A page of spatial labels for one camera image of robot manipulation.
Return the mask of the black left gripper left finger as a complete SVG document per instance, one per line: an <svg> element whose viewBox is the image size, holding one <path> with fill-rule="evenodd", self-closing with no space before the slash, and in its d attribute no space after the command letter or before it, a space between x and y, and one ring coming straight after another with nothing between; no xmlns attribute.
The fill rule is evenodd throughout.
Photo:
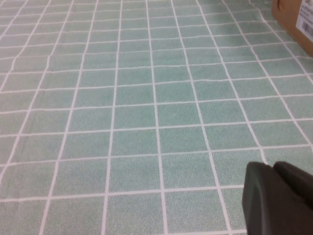
<svg viewBox="0 0 313 235"><path fill-rule="evenodd" d="M273 169L246 166L242 207L249 235L311 235L313 209Z"/></svg>

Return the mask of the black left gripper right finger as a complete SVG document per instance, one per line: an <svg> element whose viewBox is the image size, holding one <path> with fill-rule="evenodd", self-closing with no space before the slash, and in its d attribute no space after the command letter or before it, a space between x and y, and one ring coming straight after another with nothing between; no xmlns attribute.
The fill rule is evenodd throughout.
<svg viewBox="0 0 313 235"><path fill-rule="evenodd" d="M313 208L313 176L306 171L283 161L273 165L273 169L287 185L312 209Z"/></svg>

